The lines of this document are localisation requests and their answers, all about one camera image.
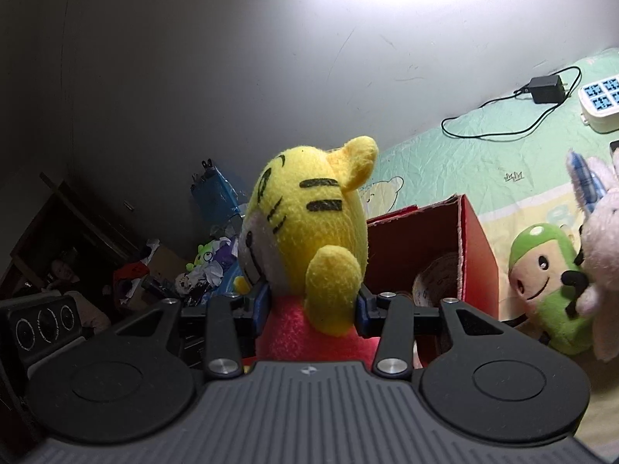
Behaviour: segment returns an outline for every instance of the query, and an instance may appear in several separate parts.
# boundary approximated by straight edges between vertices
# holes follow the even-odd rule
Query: tiger paw
[[[247,280],[243,276],[235,277],[233,285],[234,285],[234,291],[241,295],[248,294],[251,289]]]
[[[361,267],[350,251],[322,246],[305,276],[304,310],[312,326],[331,336],[345,335],[354,324],[361,282]]]

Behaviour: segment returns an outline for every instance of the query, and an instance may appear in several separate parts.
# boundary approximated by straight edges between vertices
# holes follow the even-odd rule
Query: black robotic gripper
[[[357,297],[361,362],[256,363],[270,291],[164,299],[59,355],[33,375],[29,407],[49,436],[26,462],[597,463],[573,434],[589,382],[569,358],[457,299],[415,307],[405,296]],[[202,369],[181,359],[204,337]],[[415,336],[445,344],[413,369]]]

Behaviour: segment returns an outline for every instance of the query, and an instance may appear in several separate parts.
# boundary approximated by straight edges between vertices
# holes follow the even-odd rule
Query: ridged gray surface
[[[28,464],[582,464],[600,462],[574,440],[545,448],[466,440],[426,413],[404,382],[360,363],[261,362],[214,382],[163,432],[117,447],[54,439]]]

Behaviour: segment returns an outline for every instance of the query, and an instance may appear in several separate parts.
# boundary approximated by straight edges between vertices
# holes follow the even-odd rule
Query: red plush body
[[[271,361],[363,361],[371,368],[378,338],[362,338],[355,328],[345,336],[316,331],[299,297],[275,297],[267,324],[256,340],[256,359]]]

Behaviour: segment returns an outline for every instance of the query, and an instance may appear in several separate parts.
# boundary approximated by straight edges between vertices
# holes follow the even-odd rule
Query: circular gauge
[[[63,324],[65,330],[72,330],[75,324],[75,316],[73,311],[68,305],[63,305],[60,309],[60,322]]]
[[[34,347],[35,330],[32,329],[32,325],[26,319],[17,321],[15,336],[17,337],[17,343],[22,349],[29,351]]]
[[[50,309],[39,311],[36,317],[36,325],[39,328],[42,338],[45,342],[52,343],[58,338],[58,320],[56,315]]]

